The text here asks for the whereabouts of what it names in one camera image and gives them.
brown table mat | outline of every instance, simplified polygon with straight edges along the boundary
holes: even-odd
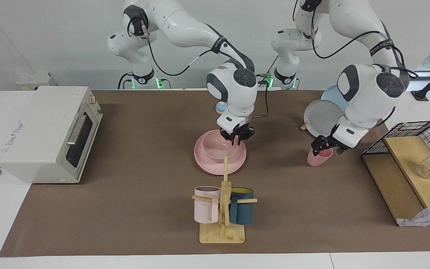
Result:
[[[247,158],[229,176],[255,190],[243,244],[202,245],[193,188],[219,186],[193,158],[199,136],[217,128],[208,92],[97,91],[104,117],[81,182],[32,185],[0,257],[430,251],[430,226],[396,226],[360,153],[309,167],[314,139],[299,131],[322,92],[269,92],[270,115],[251,123]],[[255,114],[264,113],[259,93]]]

white table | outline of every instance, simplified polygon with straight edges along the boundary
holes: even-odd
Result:
[[[0,92],[0,149],[20,119],[34,92]],[[403,121],[430,120],[430,104],[415,102],[405,93],[388,128]],[[8,173],[0,176],[0,249],[9,233],[30,184]],[[430,268],[430,252],[227,254],[166,256],[62,256],[0,258],[0,268]]]

pink mug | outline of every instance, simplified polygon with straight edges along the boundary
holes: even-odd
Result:
[[[198,186],[195,188],[196,196],[212,198],[212,201],[201,201],[195,199],[193,218],[198,223],[218,222],[218,200],[220,199],[220,188],[213,186]]]
[[[313,149],[309,150],[308,158],[306,159],[311,166],[320,166],[333,155],[333,148],[321,150],[318,155],[313,154]]]

dark blue mug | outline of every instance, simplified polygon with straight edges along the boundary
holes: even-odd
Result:
[[[253,203],[237,203],[239,199],[253,198],[253,190],[249,188],[232,188],[228,212],[230,222],[238,225],[247,225],[251,223],[253,216]]]

wire basket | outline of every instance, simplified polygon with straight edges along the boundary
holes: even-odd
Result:
[[[420,136],[430,148],[430,121],[397,124],[361,155],[389,154],[390,152],[384,143],[384,138],[403,136]]]

